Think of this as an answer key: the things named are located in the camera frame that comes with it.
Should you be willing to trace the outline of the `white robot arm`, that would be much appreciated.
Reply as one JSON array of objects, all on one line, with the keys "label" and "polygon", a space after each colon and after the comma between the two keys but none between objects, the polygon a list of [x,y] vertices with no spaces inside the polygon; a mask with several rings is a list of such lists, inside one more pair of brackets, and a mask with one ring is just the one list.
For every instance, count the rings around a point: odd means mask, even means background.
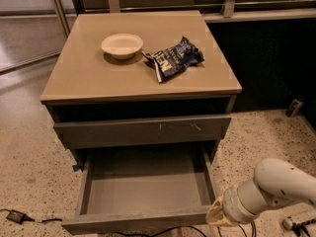
[{"label": "white robot arm", "polygon": [[277,158],[260,161],[254,176],[218,197],[206,214],[212,226],[237,226],[257,219],[262,212],[295,202],[316,205],[316,178]]}]

